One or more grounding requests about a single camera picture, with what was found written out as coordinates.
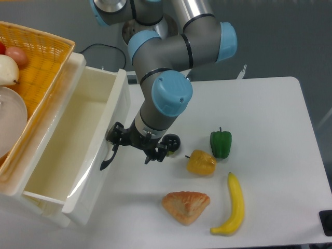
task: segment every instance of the black cable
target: black cable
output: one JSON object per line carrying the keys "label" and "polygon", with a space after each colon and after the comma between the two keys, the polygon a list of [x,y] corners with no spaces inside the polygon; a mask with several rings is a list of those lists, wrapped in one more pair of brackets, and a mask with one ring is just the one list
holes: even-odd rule
{"label": "black cable", "polygon": [[112,45],[107,45],[107,44],[103,44],[103,43],[94,43],[94,44],[91,44],[90,46],[86,47],[85,49],[83,49],[81,52],[78,52],[78,53],[84,53],[85,51],[87,51],[89,48],[93,47],[93,46],[105,46],[105,47],[109,47],[109,48],[114,48],[118,51],[120,51],[123,55],[123,58],[124,58],[124,65],[121,69],[124,69],[126,67],[126,64],[127,64],[127,59],[126,59],[126,54],[125,52],[123,52],[121,49],[119,49],[118,47],[115,47],[115,46],[112,46]]}

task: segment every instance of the yellow bell pepper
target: yellow bell pepper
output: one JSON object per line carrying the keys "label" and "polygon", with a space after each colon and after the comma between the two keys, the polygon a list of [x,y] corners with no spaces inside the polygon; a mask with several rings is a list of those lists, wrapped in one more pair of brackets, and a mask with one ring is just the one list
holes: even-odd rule
{"label": "yellow bell pepper", "polygon": [[213,156],[202,150],[195,149],[189,157],[187,170],[194,174],[210,175],[216,169],[216,164],[217,161]]}

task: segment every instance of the blue joint cap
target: blue joint cap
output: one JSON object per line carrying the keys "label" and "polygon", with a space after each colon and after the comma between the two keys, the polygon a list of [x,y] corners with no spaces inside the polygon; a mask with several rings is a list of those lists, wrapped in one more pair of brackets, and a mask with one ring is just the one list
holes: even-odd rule
{"label": "blue joint cap", "polygon": [[152,38],[159,38],[159,34],[156,31],[151,30],[143,30],[135,34],[128,42],[128,53],[130,56],[131,64],[133,63],[133,58],[137,50],[146,43],[148,40]]}
{"label": "blue joint cap", "polygon": [[232,57],[238,48],[237,34],[229,22],[221,22],[222,40],[216,62]]}
{"label": "blue joint cap", "polygon": [[192,85],[183,74],[169,70],[155,79],[151,95],[159,112],[168,117],[177,117],[186,109],[192,97]]}
{"label": "blue joint cap", "polygon": [[100,16],[98,10],[96,9],[93,0],[89,0],[90,2],[90,6],[91,9],[93,11],[94,17],[97,19],[97,22],[100,26],[108,26],[108,24],[106,22],[104,22],[104,20],[102,19],[102,17]]}

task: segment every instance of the white plastic drawer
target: white plastic drawer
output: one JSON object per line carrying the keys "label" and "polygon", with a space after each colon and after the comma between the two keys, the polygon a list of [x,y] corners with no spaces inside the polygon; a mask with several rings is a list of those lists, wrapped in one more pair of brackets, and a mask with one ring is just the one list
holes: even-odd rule
{"label": "white plastic drawer", "polygon": [[129,105],[125,71],[84,69],[24,188],[23,194],[48,212],[43,215],[58,217],[61,209],[78,224],[88,221],[108,171],[99,169],[111,149],[105,136],[116,121],[125,121]]}

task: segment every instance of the green bell pepper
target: green bell pepper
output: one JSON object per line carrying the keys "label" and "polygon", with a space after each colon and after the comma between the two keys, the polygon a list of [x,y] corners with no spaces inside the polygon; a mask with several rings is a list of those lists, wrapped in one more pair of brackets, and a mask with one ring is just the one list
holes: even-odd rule
{"label": "green bell pepper", "polygon": [[211,132],[210,146],[215,158],[227,158],[232,144],[232,134],[229,131]]}

